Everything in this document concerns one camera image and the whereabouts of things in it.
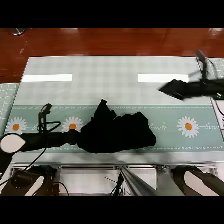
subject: black cloth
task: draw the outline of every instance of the black cloth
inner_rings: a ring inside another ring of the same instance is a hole
[[[76,138],[80,148],[90,153],[113,153],[155,145],[156,137],[141,112],[117,116],[106,103],[101,100],[94,117],[82,127]]]

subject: table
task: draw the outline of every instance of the table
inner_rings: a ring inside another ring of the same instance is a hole
[[[223,76],[223,59],[212,60],[218,68],[219,76]],[[74,116],[85,124],[103,98],[118,115],[141,111],[149,119],[157,144],[154,147],[113,154],[89,154],[77,146],[64,145],[48,149],[38,162],[180,164],[224,161],[223,138],[210,98],[179,101],[157,90],[162,83],[138,82],[138,74],[189,74],[196,70],[198,66],[193,57],[31,57],[8,121],[22,118],[20,121],[27,124],[23,131],[36,132],[39,110],[46,103],[51,103],[53,108],[49,120],[60,119],[65,122]],[[72,75],[61,76],[67,77],[67,81],[29,81],[30,75],[32,80],[49,80],[54,79],[56,74]],[[199,128],[194,138],[182,135],[177,127],[178,122],[186,123],[189,120]],[[30,163],[39,153],[17,153],[13,162]]]

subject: daisy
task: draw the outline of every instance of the daisy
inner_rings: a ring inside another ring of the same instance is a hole
[[[76,131],[81,130],[83,127],[83,122],[81,119],[78,117],[69,117],[68,119],[65,120],[62,124],[62,132],[67,132],[69,129],[75,129]]]
[[[185,137],[194,138],[194,136],[197,136],[199,133],[199,127],[194,118],[191,119],[190,117],[186,116],[182,117],[179,119],[177,127],[179,128],[179,131],[182,131],[182,135],[185,135]]]
[[[14,117],[6,125],[5,132],[22,134],[26,130],[26,121],[22,117]]]

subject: wooden floor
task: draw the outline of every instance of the wooden floor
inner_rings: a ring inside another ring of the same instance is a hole
[[[0,82],[19,82],[30,56],[169,55],[224,57],[223,28],[0,29]]]

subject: metal pole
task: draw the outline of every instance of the metal pole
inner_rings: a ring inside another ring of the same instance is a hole
[[[120,170],[133,196],[158,196],[156,190],[154,190],[145,181],[128,170],[125,166],[122,166]]]

